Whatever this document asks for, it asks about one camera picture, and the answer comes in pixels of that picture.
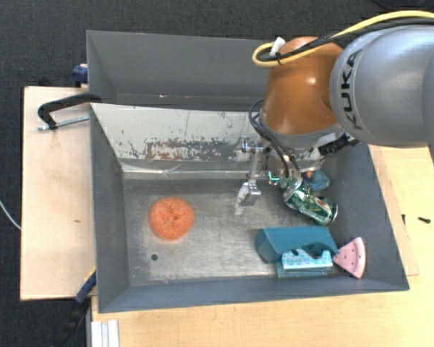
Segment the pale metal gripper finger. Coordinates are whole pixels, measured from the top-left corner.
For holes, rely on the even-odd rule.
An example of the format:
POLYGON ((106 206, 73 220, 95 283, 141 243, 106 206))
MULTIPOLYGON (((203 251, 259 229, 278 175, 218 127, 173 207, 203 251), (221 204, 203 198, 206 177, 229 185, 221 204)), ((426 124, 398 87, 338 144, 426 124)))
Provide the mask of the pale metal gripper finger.
POLYGON ((234 162, 249 162, 252 157, 251 137, 242 135, 234 148, 234 162))
POLYGON ((237 193, 234 213, 241 215, 246 207, 252 207, 261 196, 262 192, 258 189, 257 184, 252 181, 246 181, 241 185, 237 193))

